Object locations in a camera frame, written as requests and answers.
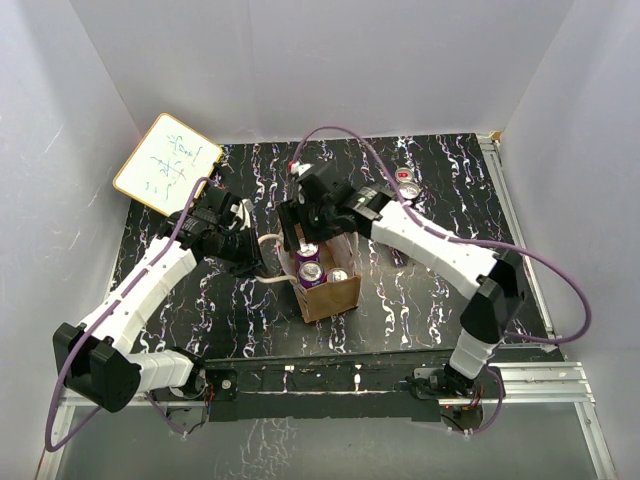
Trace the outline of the purple fanta can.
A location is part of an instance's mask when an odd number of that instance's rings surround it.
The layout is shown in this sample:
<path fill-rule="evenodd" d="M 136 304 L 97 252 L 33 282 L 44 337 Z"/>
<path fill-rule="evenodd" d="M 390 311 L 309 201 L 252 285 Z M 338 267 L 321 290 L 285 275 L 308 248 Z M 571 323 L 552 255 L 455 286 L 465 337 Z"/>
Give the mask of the purple fanta can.
<path fill-rule="evenodd" d="M 308 261 L 318 261 L 320 258 L 320 248 L 318 244 L 307 242 L 305 239 L 299 240 L 299 248 L 295 252 L 295 261 L 301 265 Z"/>

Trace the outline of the purple soda can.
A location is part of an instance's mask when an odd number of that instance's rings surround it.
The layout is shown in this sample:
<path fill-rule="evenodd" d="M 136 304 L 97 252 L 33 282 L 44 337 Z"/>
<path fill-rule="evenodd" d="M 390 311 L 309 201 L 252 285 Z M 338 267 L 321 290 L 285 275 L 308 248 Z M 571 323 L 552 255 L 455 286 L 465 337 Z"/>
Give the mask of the purple soda can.
<path fill-rule="evenodd" d="M 306 261 L 299 266 L 298 280 L 302 288 L 310 289 L 326 282 L 326 272 L 317 261 Z"/>

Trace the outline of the red soda can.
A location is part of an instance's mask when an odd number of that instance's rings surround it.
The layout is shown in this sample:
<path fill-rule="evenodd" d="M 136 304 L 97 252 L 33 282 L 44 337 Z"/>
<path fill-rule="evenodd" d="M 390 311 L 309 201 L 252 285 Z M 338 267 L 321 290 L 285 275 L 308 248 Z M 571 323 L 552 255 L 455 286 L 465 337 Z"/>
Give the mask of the red soda can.
<path fill-rule="evenodd" d="M 338 283 L 348 280 L 349 278 L 349 273 L 342 268 L 333 268 L 326 275 L 326 279 L 329 283 Z"/>

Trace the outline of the red-tab soda can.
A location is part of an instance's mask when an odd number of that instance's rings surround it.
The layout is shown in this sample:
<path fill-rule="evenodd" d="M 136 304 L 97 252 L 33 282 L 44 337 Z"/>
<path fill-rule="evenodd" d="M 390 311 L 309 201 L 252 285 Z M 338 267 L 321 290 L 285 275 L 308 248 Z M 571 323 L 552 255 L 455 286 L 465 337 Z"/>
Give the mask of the red-tab soda can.
<path fill-rule="evenodd" d="M 411 169 L 406 167 L 398 168 L 394 174 L 395 180 L 398 183 L 410 183 L 415 179 L 414 173 Z"/>

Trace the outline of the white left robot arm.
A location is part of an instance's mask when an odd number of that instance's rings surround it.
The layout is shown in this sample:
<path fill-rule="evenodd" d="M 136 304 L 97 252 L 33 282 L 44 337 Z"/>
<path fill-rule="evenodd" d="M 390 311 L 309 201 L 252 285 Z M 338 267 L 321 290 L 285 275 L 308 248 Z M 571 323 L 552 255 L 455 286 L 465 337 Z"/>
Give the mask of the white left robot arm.
<path fill-rule="evenodd" d="M 140 262 L 104 303 L 78 325 L 62 324 L 53 347 L 63 387 L 115 413 L 139 393 L 171 388 L 200 396 L 202 363 L 174 347 L 133 353 L 134 343 L 168 294 L 206 258 L 225 262 L 238 277 L 262 274 L 252 204 L 211 187 L 203 197 L 165 219 Z"/>

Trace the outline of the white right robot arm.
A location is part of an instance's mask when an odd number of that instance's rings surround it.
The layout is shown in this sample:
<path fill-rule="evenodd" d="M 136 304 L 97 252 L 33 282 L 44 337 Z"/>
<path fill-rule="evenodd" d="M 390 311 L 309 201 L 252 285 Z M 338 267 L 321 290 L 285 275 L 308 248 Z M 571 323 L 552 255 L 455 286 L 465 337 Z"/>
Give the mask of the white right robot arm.
<path fill-rule="evenodd" d="M 293 193 L 277 207 L 286 249 L 298 246 L 297 233 L 312 243 L 356 233 L 413 258 L 467 299 L 456 346 L 429 388 L 471 395 L 526 299 L 521 255 L 465 244 L 420 216 L 389 188 L 375 182 L 356 187 L 336 176 L 327 162 L 292 161 L 288 173 L 295 183 Z"/>

